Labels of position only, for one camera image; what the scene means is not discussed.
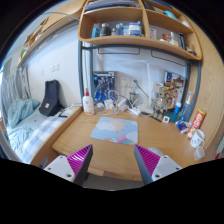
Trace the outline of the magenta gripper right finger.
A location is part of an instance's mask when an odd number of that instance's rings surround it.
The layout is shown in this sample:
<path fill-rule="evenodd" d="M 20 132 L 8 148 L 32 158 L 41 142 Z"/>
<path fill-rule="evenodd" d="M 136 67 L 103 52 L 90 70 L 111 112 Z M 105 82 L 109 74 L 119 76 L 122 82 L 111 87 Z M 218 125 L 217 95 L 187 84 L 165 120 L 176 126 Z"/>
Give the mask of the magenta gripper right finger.
<path fill-rule="evenodd" d="M 134 155 L 145 185 L 181 170 L 168 155 L 159 156 L 137 144 L 134 145 Z"/>

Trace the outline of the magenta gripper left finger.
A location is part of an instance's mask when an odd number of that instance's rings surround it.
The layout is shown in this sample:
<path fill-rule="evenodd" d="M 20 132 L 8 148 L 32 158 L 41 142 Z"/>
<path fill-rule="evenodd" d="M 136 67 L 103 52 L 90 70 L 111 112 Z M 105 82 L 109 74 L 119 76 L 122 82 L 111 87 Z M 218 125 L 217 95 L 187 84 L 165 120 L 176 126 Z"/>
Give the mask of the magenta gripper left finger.
<path fill-rule="evenodd" d="M 44 168 L 56 176 L 82 186 L 87 175 L 88 167 L 93 156 L 93 147 L 88 145 L 69 156 L 58 156 Z"/>

